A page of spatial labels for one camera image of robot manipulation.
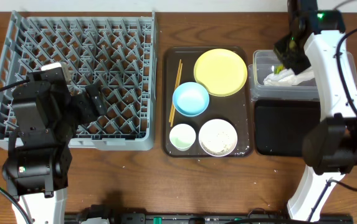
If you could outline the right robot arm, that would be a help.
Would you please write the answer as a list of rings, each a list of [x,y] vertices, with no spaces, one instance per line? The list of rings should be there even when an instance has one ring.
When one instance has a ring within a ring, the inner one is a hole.
[[[353,80],[340,11],[320,10],[316,0],[288,0],[290,32],[274,45],[296,75],[312,68],[320,99],[320,123],[303,139],[302,179],[287,202],[289,223],[316,223],[331,191],[357,166],[357,87]]]

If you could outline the green red snack wrapper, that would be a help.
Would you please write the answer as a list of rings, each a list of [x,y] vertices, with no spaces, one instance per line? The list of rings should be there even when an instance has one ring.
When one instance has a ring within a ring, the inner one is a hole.
[[[285,70],[284,65],[277,65],[277,66],[274,68],[274,74],[279,74],[282,70]]]

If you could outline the white cup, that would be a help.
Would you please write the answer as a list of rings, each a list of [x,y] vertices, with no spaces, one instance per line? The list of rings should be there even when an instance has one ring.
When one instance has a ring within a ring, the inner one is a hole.
[[[171,129],[169,140],[177,150],[187,151],[196,140],[196,132],[188,124],[177,124]]]

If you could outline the white napkin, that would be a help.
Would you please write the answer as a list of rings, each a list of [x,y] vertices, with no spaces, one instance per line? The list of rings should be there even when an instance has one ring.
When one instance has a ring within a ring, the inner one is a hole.
[[[264,78],[265,86],[297,86],[303,82],[314,79],[314,72],[311,68],[306,69],[298,75],[292,69],[283,69],[279,73],[271,73]]]

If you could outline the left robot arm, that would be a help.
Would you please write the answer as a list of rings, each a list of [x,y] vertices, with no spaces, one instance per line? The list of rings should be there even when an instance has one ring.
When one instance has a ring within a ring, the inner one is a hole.
[[[107,112],[99,85],[73,95],[71,79],[66,63],[51,63],[28,73],[12,93],[18,127],[9,137],[2,174],[18,223],[64,222],[69,142],[78,126]]]

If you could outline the white bowl with rice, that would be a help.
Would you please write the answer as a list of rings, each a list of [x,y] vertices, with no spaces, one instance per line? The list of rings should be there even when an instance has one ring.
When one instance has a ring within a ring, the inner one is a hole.
[[[203,151],[213,157],[227,156],[238,142],[235,127],[223,119],[205,122],[199,130],[198,139]]]

